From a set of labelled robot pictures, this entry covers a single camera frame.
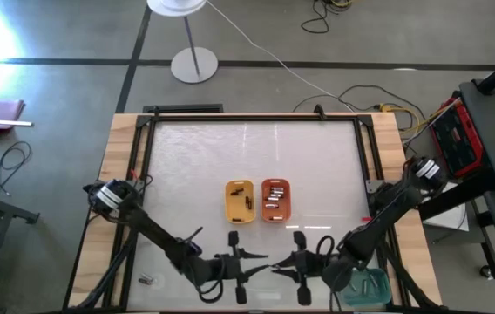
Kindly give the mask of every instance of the wooden table frame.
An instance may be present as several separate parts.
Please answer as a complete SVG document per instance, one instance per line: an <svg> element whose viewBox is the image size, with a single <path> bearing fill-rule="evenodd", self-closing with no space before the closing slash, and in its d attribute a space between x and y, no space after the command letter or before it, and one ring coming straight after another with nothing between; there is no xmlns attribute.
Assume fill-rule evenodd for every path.
<svg viewBox="0 0 495 314"><path fill-rule="evenodd" d="M327 117L334 120L355 120L354 118L357 115L360 116L358 119L363 121L364 125L368 126L362 125L361 132L356 132L356 137L358 137L358 134L361 135L357 142L362 143L361 149L365 152L363 154L363 163L366 163L367 167L363 167L364 176L367 173L371 180L400 179L405 158L394 115L392 113L370 113L365 115L357 113L328 113ZM151 129L150 132L154 132L154 123L151 123L151 128L138 127L138 121L142 120L142 123L145 123L145 121L148 122L152 116L152 114L116 114L114 116L100 170L100 180L108 181L113 178L130 179L130 175L127 173L128 168L134 168L138 174L146 174L146 169L144 170L142 165L143 160L150 159L150 149L146 149L146 147L151 147L152 145L152 142L147 143L147 141L149 139L152 141L152 137L149 137L148 134L149 129ZM280 119L320 119L320 115L317 113L162 113L158 117L163 120L257 119L259 121L272 121ZM85 227L86 229L82 237L78 257L64 302L64 308L79 304L85 299L104 274L110 263L111 256L114 256L115 252L119 250L121 241L125 238L125 230L123 228L116 228L114 224L102 219L94 220L89 226ZM437 281L431 265L419 213L416 210L411 210L407 213L396 224L395 228L389 233L389 236L395 239L393 243L395 243L395 246L398 246L398 252L403 265L412 275L418 286L420 286L432 301L441 304ZM124 272L131 272L131 268L124 265L120 267L119 275L116 278L117 284L114 285L115 290L113 292L115 293L111 293L112 298L105 297L102 302L104 307L111 304L120 304L119 307L115 307L114 309L116 311L125 309L127 300L119 299L122 286L125 286L122 280L122 274ZM407 296L405 296L405 293L399 293L399 285L394 271L390 265L387 268L393 292L393 304L415 305L416 303L411 297L410 299L406 299Z"/></svg>

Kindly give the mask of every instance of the concrete floor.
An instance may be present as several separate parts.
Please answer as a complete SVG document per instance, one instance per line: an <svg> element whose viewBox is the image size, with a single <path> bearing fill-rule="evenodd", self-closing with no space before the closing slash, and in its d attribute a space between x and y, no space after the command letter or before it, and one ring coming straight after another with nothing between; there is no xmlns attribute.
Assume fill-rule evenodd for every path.
<svg viewBox="0 0 495 314"><path fill-rule="evenodd" d="M492 0L362 0L330 17L332 31L325 35L299 27L314 16L311 1L214 4L284 60L446 64L447 71L377 70L379 65L365 65L366 70L295 69L334 93L355 84L381 85L416 103L426 115L458 83L488 74L459 71L462 64L495 65ZM129 94L125 89L122 94L126 113L149 105L203 103L222 103L226 112L289 112L320 93L280 68L223 67L201 85L181 84L167 66L138 66L132 76L129 70L135 64L128 66L126 60L133 55L145 7L144 0L0 1L0 58L32 63L0 65L0 99L24 99L21 119L35 122L33 128L16 128L0 138L0 156L16 140L29 141L34 150L30 163L7 186L12 196L0 199L41 213L36 226L14 222L0 254L0 307L9 313L62 306L85 223L81 186L97 178L126 75L128 82L132 79ZM195 43L221 60L269 60L208 6L191 16L190 23ZM153 14L140 58L169 60L186 45L180 19ZM81 59L76 62L81 65L61 65L63 60L53 58ZM83 65L91 58L124 62ZM395 99L356 90L346 100L366 107ZM310 111L316 103L328 111L344 110L330 99L312 99L300 111ZM405 126L408 120L401 117L399 123ZM413 147L421 154L435 153L427 136ZM495 312L495 281L486 282L476 271L485 264L481 249L466 244L473 240L460 242L460 236L431 246L444 304Z"/></svg>

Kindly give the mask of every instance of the black metal frame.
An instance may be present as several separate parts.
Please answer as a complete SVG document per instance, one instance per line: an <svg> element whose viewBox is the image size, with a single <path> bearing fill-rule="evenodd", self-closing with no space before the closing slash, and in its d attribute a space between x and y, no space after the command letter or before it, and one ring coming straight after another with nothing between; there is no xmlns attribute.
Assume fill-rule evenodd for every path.
<svg viewBox="0 0 495 314"><path fill-rule="evenodd" d="M362 129L361 126L366 126L367 127L367 133L369 136L370 140L370 147L371 147L371 156L373 157L373 162L374 162L374 167L376 170L376 177L378 180L383 179L383 168L381 164L381 159L379 156L379 149L377 147L376 143L376 136L375 136L375 131L373 128L373 121L371 119L371 116L368 114L362 114L362 115L354 115L354 116L328 116L326 115L320 106L317 106L315 108L315 112L318 114L308 114L308 115L261 115L260 113L243 113L243 114L230 114L230 115L214 115L214 114L207 114L207 115L159 115L159 110L158 108L154 109L154 115L140 115L137 118L136 122L136 127L135 127L135 133L133 135L133 142L132 142L132 151L130 152L130 160L127 168L127 178L126 179L131 179L131 169L134 169L136 166L137 162L137 155L139 152L139 143L140 143L140 138L141 138L141 133L144 127L148 126L148 133L147 133L147 140L146 140L146 150L145 150L145 155L143 158L143 164L142 164L142 170L141 170L141 175L140 178L145 179L146 175L148 173L148 168L150 164L150 155L151 155L151 149L148 149L153 145L153 140L154 140L154 129L156 127L157 122L187 122L187 121L206 121L206 122L218 122L218 121L347 121L351 122L355 128L355 135L356 135L356 144L358 147L358 153L360 157L360 164L362 167L362 175L363 175L363 182L365 185L365 181L370 179L370 171L368 169L368 162L367 162L367 157L364 149L364 144L363 144L363 135L362 135ZM375 213L372 212L372 208L370 208L370 214L374 215ZM121 247L121 244L123 242L123 236L124 236L124 227L118 225L116 235L114 238L114 245L112 247L112 259L119 253L119 248ZM394 227L392 227L389 230L389 245L395 256L399 261L401 261L401 256L400 256L400 251L398 247L398 242L397 242L397 237L396 233L394 230ZM385 257L384 252L382 252L381 248L378 248L376 250L377 253L377 258L378 258L378 263L379 267L386 270L386 265L387 265L387 259ZM131 286L131 277L132 277L132 267L133 267L133 259L135 257L135 245L133 245L133 249L130 251L128 257L127 257L127 263L125 264L125 271L124 271L124 280L123 280L123 285L122 285L122 290L119 298L119 304L117 306L112 305L112 295L113 295L113 279L110 284L110 289L107 289L105 291L103 303L101 308L94 308L94 309L68 309L68 303L69 303L69 296L71 294L71 288L73 284L73 280L75 277L75 270L77 269L77 261L75 264L75 270L74 274L71 278L70 286L67 291L66 295L66 300L64 303L64 308L62 309L62 312L68 312L68 313L81 313L81 312L87 312L87 313L105 313L105 312L121 312L121 311L126 311L127 308L127 301L129 299L129 289ZM403 308L410 309L410 297L409 297L409 292L408 290L404 287L402 281L400 279L397 279L398 287L401 292L401 297L402 297L402 302ZM390 301L387 304L387 311L393 311L394 309L400 309L400 306L396 306Z"/></svg>

